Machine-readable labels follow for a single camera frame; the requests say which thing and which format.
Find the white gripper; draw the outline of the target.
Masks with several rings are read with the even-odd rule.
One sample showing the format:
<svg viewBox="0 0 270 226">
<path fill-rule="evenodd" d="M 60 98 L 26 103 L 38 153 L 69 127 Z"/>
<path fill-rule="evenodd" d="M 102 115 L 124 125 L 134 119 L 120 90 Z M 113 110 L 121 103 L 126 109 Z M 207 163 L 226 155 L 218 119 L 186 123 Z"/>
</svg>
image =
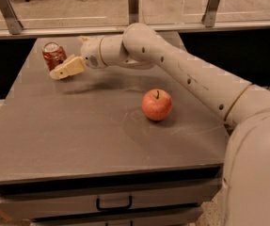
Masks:
<svg viewBox="0 0 270 226">
<path fill-rule="evenodd" d="M 88 65 L 92 69 L 103 69 L 104 63 L 100 54 L 102 37 L 81 37 L 81 56 L 72 54 L 62 64 L 56 66 L 49 72 L 54 80 L 64 79 L 82 73 Z"/>
</svg>

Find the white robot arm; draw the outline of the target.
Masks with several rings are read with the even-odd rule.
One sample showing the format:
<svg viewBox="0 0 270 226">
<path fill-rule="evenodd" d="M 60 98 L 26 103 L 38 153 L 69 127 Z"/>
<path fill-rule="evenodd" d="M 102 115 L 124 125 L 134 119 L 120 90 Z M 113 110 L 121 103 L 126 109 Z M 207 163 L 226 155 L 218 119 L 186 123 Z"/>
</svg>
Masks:
<svg viewBox="0 0 270 226">
<path fill-rule="evenodd" d="M 80 56 L 69 56 L 50 75 L 62 79 L 110 65 L 159 66 L 232 127 L 221 226 L 270 226 L 270 90 L 192 56 L 139 23 L 117 36 L 85 38 Z"/>
</svg>

